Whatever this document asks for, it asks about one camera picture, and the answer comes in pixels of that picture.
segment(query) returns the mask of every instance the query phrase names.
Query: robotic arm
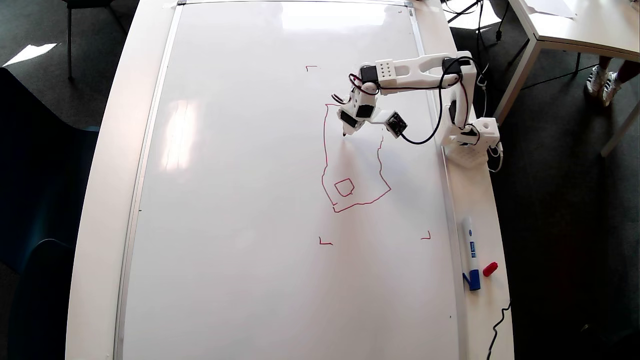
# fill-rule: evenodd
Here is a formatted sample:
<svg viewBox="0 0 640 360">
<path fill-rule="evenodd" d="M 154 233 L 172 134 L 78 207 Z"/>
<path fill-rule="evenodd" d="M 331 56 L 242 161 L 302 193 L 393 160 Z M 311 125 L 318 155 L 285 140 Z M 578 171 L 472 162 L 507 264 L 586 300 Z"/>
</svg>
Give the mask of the robotic arm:
<svg viewBox="0 0 640 360">
<path fill-rule="evenodd" d="M 454 92 L 454 101 L 449 106 L 455 106 L 454 119 L 451 119 L 455 126 L 451 127 L 451 134 L 445 137 L 443 145 L 473 147 L 473 164 L 469 161 L 459 161 L 463 162 L 463 165 L 477 164 L 478 157 L 486 162 L 487 148 L 496 148 L 500 136 L 495 119 L 481 118 L 468 121 L 476 84 L 476 66 L 470 58 L 468 51 L 459 51 L 455 56 L 431 54 L 414 59 L 395 61 L 388 59 L 362 64 L 357 75 L 349 75 L 353 87 L 348 100 L 332 95 L 333 99 L 340 103 L 338 118 L 342 121 L 342 135 L 353 135 L 365 122 L 368 122 L 383 124 L 395 138 L 398 136 L 404 138 L 402 133 L 407 128 L 406 122 L 395 110 L 383 110 L 377 107 L 378 94 L 384 96 L 410 90 L 437 90 L 459 85 Z M 437 67 L 442 67 L 443 75 L 428 73 L 429 70 Z M 448 155 L 456 154 L 457 158 L 460 158 L 463 152 L 470 151 L 461 149 L 447 151 Z"/>
</svg>

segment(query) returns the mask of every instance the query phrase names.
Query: red marker cap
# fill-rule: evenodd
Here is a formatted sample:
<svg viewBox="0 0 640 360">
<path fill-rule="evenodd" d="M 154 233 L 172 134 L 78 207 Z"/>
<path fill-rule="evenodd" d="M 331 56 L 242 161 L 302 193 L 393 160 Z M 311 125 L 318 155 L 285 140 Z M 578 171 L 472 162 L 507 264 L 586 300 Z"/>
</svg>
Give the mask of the red marker cap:
<svg viewBox="0 0 640 360">
<path fill-rule="evenodd" d="M 484 270 L 482 270 L 482 274 L 484 276 L 489 276 L 489 275 L 493 274 L 493 272 L 497 268 L 498 268 L 498 263 L 496 263 L 494 261 L 493 263 L 490 263 L 489 265 L 487 265 L 486 268 L 484 268 Z"/>
</svg>

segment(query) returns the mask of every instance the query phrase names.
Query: dark blue chair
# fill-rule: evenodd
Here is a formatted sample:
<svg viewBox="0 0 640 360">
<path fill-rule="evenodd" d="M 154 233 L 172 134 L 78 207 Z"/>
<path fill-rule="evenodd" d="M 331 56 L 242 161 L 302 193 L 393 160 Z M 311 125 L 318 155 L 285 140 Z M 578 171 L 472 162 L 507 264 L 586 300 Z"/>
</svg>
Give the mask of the dark blue chair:
<svg viewBox="0 0 640 360">
<path fill-rule="evenodd" d="M 75 247 L 97 139 L 0 68 L 0 261 L 17 273 L 43 239 Z"/>
<path fill-rule="evenodd" d="M 43 240 L 31 251 L 9 315 L 9 360 L 65 358 L 73 267 L 74 249 L 60 241 Z"/>
</svg>

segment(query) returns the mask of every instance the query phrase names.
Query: whiteboard frame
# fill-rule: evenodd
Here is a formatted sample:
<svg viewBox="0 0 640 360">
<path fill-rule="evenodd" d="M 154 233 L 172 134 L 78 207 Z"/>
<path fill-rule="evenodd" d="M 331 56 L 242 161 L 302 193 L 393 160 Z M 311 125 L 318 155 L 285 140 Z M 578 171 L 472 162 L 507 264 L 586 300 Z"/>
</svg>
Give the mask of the whiteboard frame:
<svg viewBox="0 0 640 360">
<path fill-rule="evenodd" d="M 122 359 L 122 345 L 124 343 L 124 318 L 125 312 L 127 310 L 129 275 L 131 271 L 131 259 L 133 255 L 133 243 L 136 234 L 136 225 L 138 224 L 140 199 L 142 197 L 142 184 L 145 180 L 147 159 L 152 140 L 151 135 L 154 132 L 154 125 L 156 123 L 156 115 L 158 111 L 158 105 L 160 103 L 160 95 L 162 94 L 164 85 L 164 76 L 166 75 L 166 70 L 169 67 L 169 59 L 171 58 L 173 41 L 175 40 L 175 34 L 178 30 L 178 24 L 180 23 L 181 15 L 182 6 L 176 6 L 175 12 L 173 13 L 173 19 L 171 20 L 171 27 L 169 28 L 169 34 L 166 39 L 166 45 L 164 46 L 163 57 L 160 62 L 160 71 L 158 73 L 158 78 L 156 81 L 156 89 L 154 90 L 154 95 L 151 100 L 151 107 L 149 109 L 149 118 L 147 119 L 147 129 L 145 130 L 145 137 L 142 141 L 142 151 L 140 153 L 140 161 L 138 163 L 138 175 L 136 176 L 136 182 L 133 188 L 133 200 L 131 202 L 131 209 L 129 211 L 129 226 L 127 226 L 124 253 L 122 256 L 122 268 L 120 270 L 118 306 L 116 308 L 115 339 L 113 342 L 114 359 Z"/>
<path fill-rule="evenodd" d="M 178 5 L 186 4 L 207 4 L 207 3 L 252 3 L 256 1 L 275 1 L 277 3 L 362 3 L 362 4 L 385 4 L 398 5 L 413 8 L 411 1 L 394 0 L 180 0 Z"/>
<path fill-rule="evenodd" d="M 125 235 L 125 246 L 122 257 L 122 267 L 120 271 L 120 284 L 118 287 L 118 302 L 116 307 L 116 322 L 115 322 L 115 338 L 113 342 L 113 354 L 114 359 L 123 358 L 124 349 L 124 322 L 125 313 L 127 307 L 127 294 L 129 289 L 129 278 L 131 271 L 131 260 L 133 253 L 133 245 L 135 241 L 136 226 L 138 223 L 138 212 L 140 211 L 140 199 L 142 196 L 142 186 L 145 179 L 145 171 L 147 167 L 148 154 L 152 141 L 152 134 L 154 125 L 156 123 L 156 115 L 162 95 L 164 86 L 164 77 L 168 69 L 169 60 L 171 58 L 171 52 L 173 49 L 173 42 L 180 23 L 180 16 L 182 15 L 182 7 L 187 4 L 203 4 L 203 3 L 243 3 L 243 2 L 259 2 L 259 1 L 276 1 L 276 2 L 319 2 L 319 3 L 367 3 L 367 4 L 387 4 L 394 6 L 405 6 L 409 10 L 409 18 L 411 21 L 413 36 L 415 39 L 418 55 L 425 55 L 424 45 L 422 38 L 420 37 L 420 31 L 418 22 L 415 16 L 415 10 L 413 3 L 409 1 L 393 1 L 393 0 L 179 0 L 175 5 L 175 12 L 171 22 L 169 34 L 167 36 L 166 45 L 164 47 L 163 57 L 160 64 L 160 69 L 156 81 L 156 87 L 151 101 L 149 116 L 147 119 L 147 126 L 145 130 L 145 136 L 142 143 L 142 151 L 140 154 L 140 160 L 138 163 L 138 175 L 136 176 L 136 182 L 134 184 L 133 197 L 131 202 L 131 208 L 129 211 L 129 225 L 127 226 L 127 233 Z M 434 126 L 435 114 L 435 94 L 433 92 L 427 93 L 428 108 L 431 117 L 431 125 Z M 460 258 L 460 245 L 458 239 L 458 226 L 454 212 L 453 196 L 451 192 L 451 183 L 449 180 L 449 172 L 447 170 L 447 162 L 445 157 L 444 148 L 441 146 L 441 156 L 438 156 L 438 165 L 440 170 L 440 182 L 442 183 L 442 191 L 445 203 L 445 215 L 447 219 L 447 226 L 449 228 L 449 246 L 451 248 L 451 260 L 452 271 L 454 274 L 462 274 L 462 264 Z M 455 276 L 454 279 L 454 296 L 456 302 L 456 315 L 458 318 L 458 357 L 460 360 L 467 359 L 468 348 L 468 336 L 467 336 L 467 311 L 464 302 L 464 284 L 462 283 L 461 276 Z"/>
</svg>

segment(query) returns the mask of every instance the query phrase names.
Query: white table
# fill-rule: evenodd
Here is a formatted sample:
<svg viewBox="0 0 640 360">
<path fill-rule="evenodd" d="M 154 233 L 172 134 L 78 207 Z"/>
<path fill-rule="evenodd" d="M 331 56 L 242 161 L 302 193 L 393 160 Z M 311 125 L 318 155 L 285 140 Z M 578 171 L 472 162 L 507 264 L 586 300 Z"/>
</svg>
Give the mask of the white table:
<svg viewBox="0 0 640 360">
<path fill-rule="evenodd" d="M 415 3 L 425 49 L 456 50 L 438 0 Z M 112 359 L 125 239 L 150 104 L 172 8 L 141 0 L 111 89 L 93 158 L 81 219 L 67 322 L 67 359 Z M 484 359 L 500 308 L 509 302 L 500 228 L 487 169 L 447 164 L 456 218 L 471 216 L 482 247 L 480 264 L 498 262 L 483 288 L 465 291 L 460 338 L 467 359 Z M 511 313 L 499 327 L 492 359 L 513 358 Z"/>
<path fill-rule="evenodd" d="M 537 13 L 524 0 L 509 0 L 529 37 L 529 43 L 495 110 L 494 116 L 499 124 L 504 122 L 542 49 L 593 53 L 640 61 L 639 16 L 628 0 L 564 1 L 574 11 L 574 18 Z M 637 106 L 625 125 L 614 135 L 612 142 L 602 150 L 602 156 L 611 151 L 636 117 Z"/>
</svg>

